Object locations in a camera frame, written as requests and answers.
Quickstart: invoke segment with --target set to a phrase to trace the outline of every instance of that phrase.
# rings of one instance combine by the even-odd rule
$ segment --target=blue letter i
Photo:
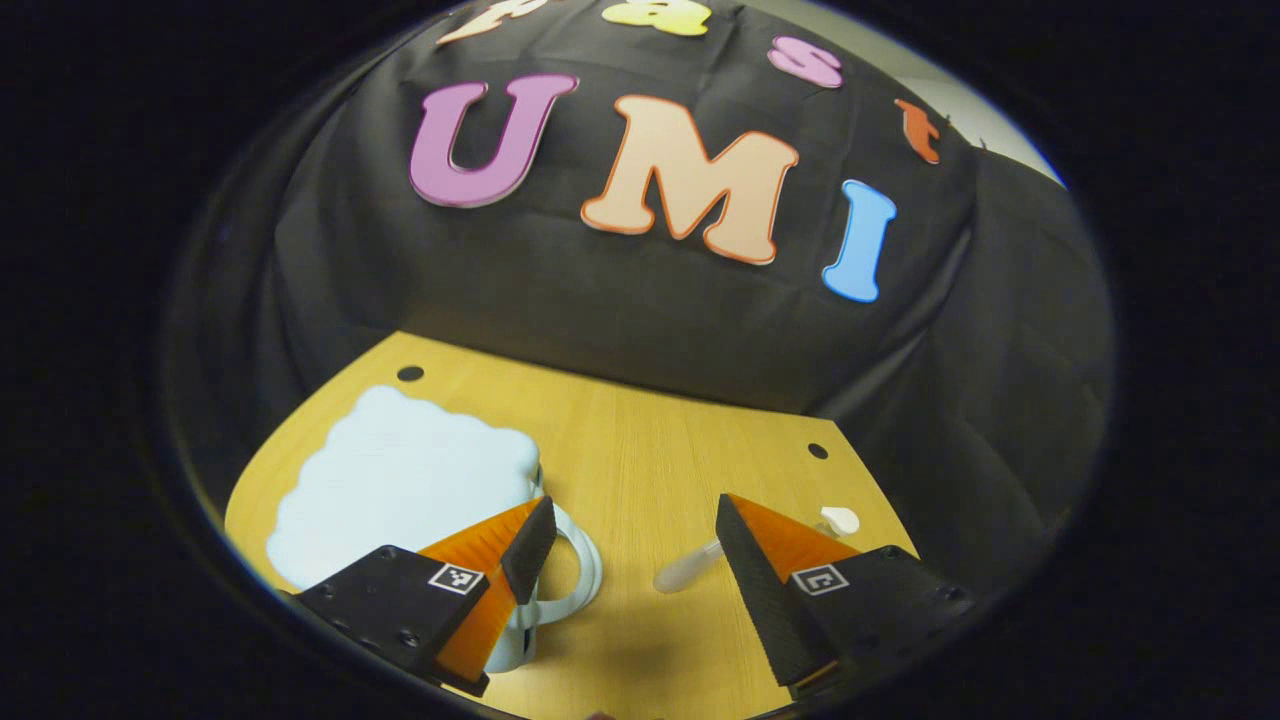
[[[845,242],[835,265],[822,270],[822,282],[836,295],[859,302],[873,302],[879,297],[876,287],[876,264],[879,263],[884,228],[897,217],[893,201],[858,181],[845,181],[841,186],[849,199],[849,224]]]

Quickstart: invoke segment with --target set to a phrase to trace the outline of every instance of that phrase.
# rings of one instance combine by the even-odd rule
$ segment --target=peach letter m
[[[694,232],[723,197],[719,219],[703,233],[707,247],[753,265],[773,261],[773,218],[782,179],[800,161],[795,147],[753,131],[712,160],[684,105],[623,95],[613,108],[627,119],[627,129],[604,193],[582,204],[582,222],[623,234],[649,232],[655,217],[645,206],[645,192],[655,177],[673,238]]]

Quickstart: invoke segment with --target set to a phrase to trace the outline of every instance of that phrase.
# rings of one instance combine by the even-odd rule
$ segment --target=pink letter u
[[[493,160],[479,170],[453,164],[453,141],[462,127],[462,115],[485,96],[489,86],[465,82],[428,95],[408,161],[413,190],[428,201],[449,208],[479,208],[511,195],[534,163],[552,104],[576,87],[573,76],[526,76],[511,81],[507,94],[515,97],[515,105],[507,127]]]

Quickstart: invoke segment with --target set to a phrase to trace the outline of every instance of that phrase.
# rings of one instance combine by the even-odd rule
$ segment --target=wooden table
[[[406,366],[424,370],[403,382]],[[846,538],[915,553],[897,515],[829,420],[641,391],[396,333],[311,396],[264,443],[227,509],[227,533],[269,585],[296,592],[266,559],[276,505],[333,423],[387,384],[451,413],[516,428],[541,451],[544,484],[596,543],[604,582],[591,605],[538,629],[538,656],[490,676],[480,702],[536,720],[749,717],[790,702],[769,671],[723,560],[689,589],[653,589],[657,570],[714,538],[732,492],[805,523],[854,509]],[[817,443],[828,456],[809,451]],[[541,597],[567,594],[577,560],[558,539]]]

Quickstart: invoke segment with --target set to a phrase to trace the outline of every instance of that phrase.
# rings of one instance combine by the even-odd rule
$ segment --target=yellow letter
[[[502,24],[502,18],[527,15],[545,4],[547,0],[502,0],[502,3],[494,3],[488,10],[480,13],[458,29],[440,37],[435,44],[444,45],[462,37],[489,32]]]
[[[653,26],[671,35],[703,35],[703,20],[712,17],[707,5],[692,0],[627,0],[604,9],[604,19],[625,26]]]
[[[649,232],[654,214],[644,197],[655,176],[672,237],[687,237],[723,197],[719,220],[703,233],[707,247],[753,265],[773,261],[773,217],[782,178],[800,161],[795,147],[753,131],[708,160],[684,105],[623,95],[613,108],[627,119],[627,129],[604,193],[582,204],[584,223],[623,234]]]

